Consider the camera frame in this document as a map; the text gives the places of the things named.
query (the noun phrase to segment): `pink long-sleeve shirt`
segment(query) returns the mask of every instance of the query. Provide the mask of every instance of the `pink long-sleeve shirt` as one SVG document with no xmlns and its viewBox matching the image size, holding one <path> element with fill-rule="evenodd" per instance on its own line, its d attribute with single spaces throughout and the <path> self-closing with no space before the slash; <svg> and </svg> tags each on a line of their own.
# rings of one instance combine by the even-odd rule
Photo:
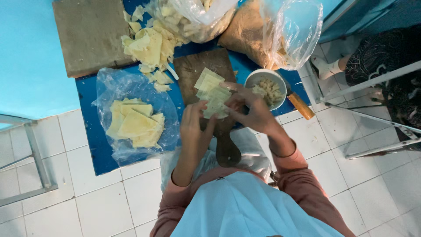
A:
<svg viewBox="0 0 421 237">
<path fill-rule="evenodd" d="M 288 157 L 278 157 L 274 153 L 272 155 L 280 175 L 279 190 L 290 195 L 309 216 L 323 221 L 345 237 L 355 237 L 346 226 L 338 210 L 326 197 L 326 193 L 313 172 L 308 169 L 308 164 L 298 149 Z M 264 181 L 253 171 L 223 167 L 209 170 L 187 187 L 179 187 L 170 179 L 162 196 L 158 220 L 150 236 L 169 237 L 202 184 L 219 177 L 226 177 L 237 171 L 252 173 Z"/>
</svg>

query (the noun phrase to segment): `white sock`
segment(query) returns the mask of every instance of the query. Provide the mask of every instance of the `white sock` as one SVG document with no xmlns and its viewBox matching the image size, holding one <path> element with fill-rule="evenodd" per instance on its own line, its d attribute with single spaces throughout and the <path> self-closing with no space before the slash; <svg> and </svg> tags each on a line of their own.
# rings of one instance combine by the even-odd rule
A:
<svg viewBox="0 0 421 237">
<path fill-rule="evenodd" d="M 311 56 L 310 60 L 313 63 L 313 65 L 319 70 L 320 80 L 325 80 L 337 73 L 343 72 L 339 68 L 339 60 L 336 60 L 335 62 L 330 64 L 328 64 L 325 60 L 317 56 Z"/>
</svg>

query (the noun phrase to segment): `wooden knife handle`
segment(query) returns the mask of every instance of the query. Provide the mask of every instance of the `wooden knife handle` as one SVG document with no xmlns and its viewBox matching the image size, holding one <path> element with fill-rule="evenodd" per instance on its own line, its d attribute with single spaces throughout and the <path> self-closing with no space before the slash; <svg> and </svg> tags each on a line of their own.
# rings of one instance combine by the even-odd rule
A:
<svg viewBox="0 0 421 237">
<path fill-rule="evenodd" d="M 290 94 L 288 96 L 288 99 L 295 106 L 298 112 L 300 112 L 300 114 L 307 120 L 314 117 L 313 111 L 309 108 L 309 106 L 306 103 L 304 103 L 304 101 L 295 92 Z"/>
<path fill-rule="evenodd" d="M 229 136 L 225 133 L 216 137 L 216 160 L 222 167 L 234 167 L 241 161 L 241 152 Z"/>
</svg>

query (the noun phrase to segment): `knife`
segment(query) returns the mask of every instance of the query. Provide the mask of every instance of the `knife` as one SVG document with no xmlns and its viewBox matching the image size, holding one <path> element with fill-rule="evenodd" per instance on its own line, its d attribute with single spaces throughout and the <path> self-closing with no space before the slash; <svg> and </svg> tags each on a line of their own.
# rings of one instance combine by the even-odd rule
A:
<svg viewBox="0 0 421 237">
<path fill-rule="evenodd" d="M 309 108 L 309 106 L 304 103 L 304 101 L 297 95 L 297 93 L 291 91 L 291 84 L 287 80 L 284 79 L 285 85 L 287 87 L 287 98 L 291 101 L 291 103 L 295 106 L 295 108 L 300 112 L 300 114 L 305 117 L 307 120 L 314 117 L 313 111 Z"/>
</svg>

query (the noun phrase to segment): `foot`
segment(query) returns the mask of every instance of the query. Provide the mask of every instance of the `foot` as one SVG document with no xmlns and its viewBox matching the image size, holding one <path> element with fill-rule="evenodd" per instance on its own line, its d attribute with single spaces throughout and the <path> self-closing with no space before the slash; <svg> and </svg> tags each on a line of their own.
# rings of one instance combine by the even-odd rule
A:
<svg viewBox="0 0 421 237">
<path fill-rule="evenodd" d="M 312 55 L 310 57 L 310 64 L 317 73 L 317 77 L 320 80 L 328 79 L 329 77 L 342 72 L 338 66 L 338 60 L 334 63 L 328 64 L 325 60 L 321 59 L 318 56 Z"/>
</svg>

